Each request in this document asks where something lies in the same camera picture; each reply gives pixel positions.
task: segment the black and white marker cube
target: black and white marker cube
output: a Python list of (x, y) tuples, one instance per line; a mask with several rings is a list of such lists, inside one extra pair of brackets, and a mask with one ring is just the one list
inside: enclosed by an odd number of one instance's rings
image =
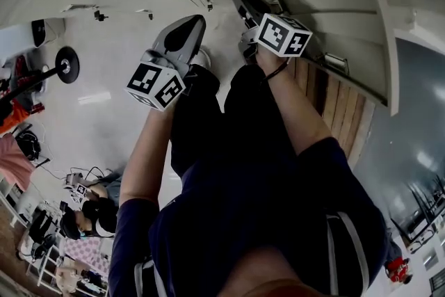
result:
[(280, 57), (300, 57), (311, 36), (312, 32), (292, 17), (264, 14), (255, 42)]
[(80, 198), (84, 198), (86, 195), (86, 187), (78, 183), (76, 187), (76, 194)]
[(178, 71), (141, 61), (125, 90), (138, 102), (164, 111), (185, 88)]

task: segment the floor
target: floor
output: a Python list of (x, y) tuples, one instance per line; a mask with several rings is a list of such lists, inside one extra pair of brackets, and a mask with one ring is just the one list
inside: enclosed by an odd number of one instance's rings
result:
[[(53, 67), (57, 51), (69, 45), (79, 56), (81, 71), (76, 82), (70, 85), (57, 77), (50, 78), (43, 99), (46, 110), (29, 119), (34, 124), (32, 130), (43, 143), (42, 155), (52, 160), (45, 168), (60, 178), (69, 173), (71, 167), (123, 169), (149, 113), (149, 109), (132, 99), (124, 87), (159, 31), (185, 15), (176, 13), (149, 21), (144, 15), (117, 13), (105, 22), (97, 22), (92, 13), (84, 13), (65, 20), (64, 37), (45, 46), (42, 57)], [(207, 30), (203, 45), (214, 59), (212, 69), (221, 81), (218, 99), (223, 102), (230, 79), (243, 65), (237, 43), (244, 24), (235, 9), (204, 16)], [(102, 97), (102, 101), (84, 104), (88, 102), (86, 97), (95, 95)], [(161, 206), (181, 189), (169, 157), (164, 175), (159, 198)], [(35, 186), (31, 188), (39, 190), (36, 194), (54, 206), (64, 199), (75, 208), (62, 189), (63, 182), (47, 171), (37, 169), (32, 182)]]

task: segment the wall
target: wall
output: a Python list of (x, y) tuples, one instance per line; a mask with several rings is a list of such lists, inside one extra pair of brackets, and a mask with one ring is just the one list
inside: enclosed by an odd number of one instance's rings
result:
[(15, 256), (15, 246), (25, 228), (19, 223), (12, 228), (11, 217), (9, 211), (0, 204), (0, 270), (33, 294), (42, 297), (59, 296), (45, 287), (38, 287), (33, 278), (26, 276), (27, 264)]

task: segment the wooden panel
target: wooden panel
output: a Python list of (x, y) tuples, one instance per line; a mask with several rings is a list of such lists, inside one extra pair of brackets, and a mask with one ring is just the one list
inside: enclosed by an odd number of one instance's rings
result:
[(357, 135), (357, 131), (359, 129), (360, 120), (362, 119), (363, 107), (365, 101), (366, 98), (363, 95), (358, 95), (353, 121), (350, 125), (349, 134), (343, 146), (343, 150), (345, 151), (346, 157), (349, 157), (350, 151), (353, 148), (353, 143)]
[(350, 88), (348, 94), (348, 102), (346, 103), (345, 116), (343, 118), (343, 124), (341, 125), (339, 144), (342, 148), (346, 144), (346, 139), (350, 131), (350, 126), (353, 123), (353, 117), (355, 112), (355, 107), (357, 106), (358, 93), (356, 90)]
[(296, 60), (296, 70), (297, 70), (297, 83), (301, 88), (301, 91), (306, 95), (307, 93), (307, 77), (309, 72), (309, 64), (302, 59)]
[(360, 119), (359, 129), (357, 130), (357, 135), (355, 135), (353, 148), (350, 150), (348, 157), (348, 163), (351, 170), (354, 169), (355, 165), (359, 161), (360, 154), (362, 153), (363, 146), (368, 138), (369, 129), (371, 128), (371, 122), (374, 116), (375, 104), (366, 99), (363, 107), (362, 118)]
[(337, 106), (335, 107), (334, 122), (332, 123), (332, 136), (337, 140), (340, 137), (341, 126), (346, 111), (346, 104), (348, 103), (349, 87), (340, 83), (339, 96), (337, 97)]
[(323, 109), (325, 108), (326, 88), (327, 74), (310, 63), (306, 96), (320, 115), (323, 114)]
[(332, 128), (334, 122), (335, 106), (337, 105), (337, 97), (339, 95), (340, 82), (333, 76), (327, 79), (326, 103), (323, 110), (323, 120), (329, 129)]

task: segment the woman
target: woman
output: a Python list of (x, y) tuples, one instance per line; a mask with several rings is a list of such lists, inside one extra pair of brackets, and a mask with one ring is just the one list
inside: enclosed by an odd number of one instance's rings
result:
[(87, 199), (81, 211), (73, 211), (66, 207), (60, 228), (70, 239), (80, 239), (83, 236), (99, 236), (109, 238), (116, 231), (118, 195), (110, 195), (115, 189), (120, 188), (122, 177), (113, 178), (109, 175), (88, 187)]

